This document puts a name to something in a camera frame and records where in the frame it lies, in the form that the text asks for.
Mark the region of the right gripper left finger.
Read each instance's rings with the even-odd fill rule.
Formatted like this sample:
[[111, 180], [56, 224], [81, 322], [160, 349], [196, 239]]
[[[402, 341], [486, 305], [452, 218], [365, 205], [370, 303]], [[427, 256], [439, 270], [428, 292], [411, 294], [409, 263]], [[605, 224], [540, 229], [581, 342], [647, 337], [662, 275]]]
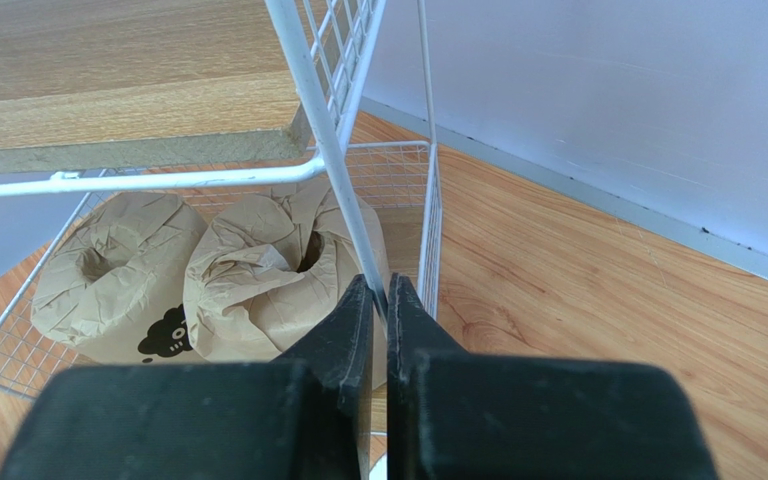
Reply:
[[2, 479], [365, 479], [374, 296], [268, 362], [75, 367], [35, 401]]

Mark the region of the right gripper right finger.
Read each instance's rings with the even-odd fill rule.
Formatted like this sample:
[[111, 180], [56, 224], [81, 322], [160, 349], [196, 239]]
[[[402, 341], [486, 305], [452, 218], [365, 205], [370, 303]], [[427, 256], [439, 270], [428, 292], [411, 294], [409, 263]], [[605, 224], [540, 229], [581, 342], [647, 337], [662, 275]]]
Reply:
[[687, 395], [650, 364], [471, 353], [389, 287], [392, 479], [714, 479]]

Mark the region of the brown paper roll front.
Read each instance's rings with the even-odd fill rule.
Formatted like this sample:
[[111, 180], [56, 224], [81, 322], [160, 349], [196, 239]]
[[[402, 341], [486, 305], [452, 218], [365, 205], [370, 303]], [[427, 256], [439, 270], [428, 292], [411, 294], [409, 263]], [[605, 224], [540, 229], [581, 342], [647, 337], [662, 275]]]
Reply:
[[361, 272], [328, 180], [244, 194], [212, 219], [185, 271], [190, 343], [210, 362], [272, 360]]

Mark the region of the brown paper roll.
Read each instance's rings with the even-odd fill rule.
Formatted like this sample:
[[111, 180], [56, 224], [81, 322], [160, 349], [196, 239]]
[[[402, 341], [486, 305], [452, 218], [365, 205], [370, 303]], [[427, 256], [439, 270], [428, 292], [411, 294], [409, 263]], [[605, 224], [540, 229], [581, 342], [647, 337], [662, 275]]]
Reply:
[[110, 198], [47, 260], [32, 325], [100, 364], [202, 362], [182, 304], [185, 271], [206, 229], [176, 194]]
[[244, 194], [212, 219], [185, 271], [190, 343], [210, 362], [272, 360], [361, 272], [328, 180]]

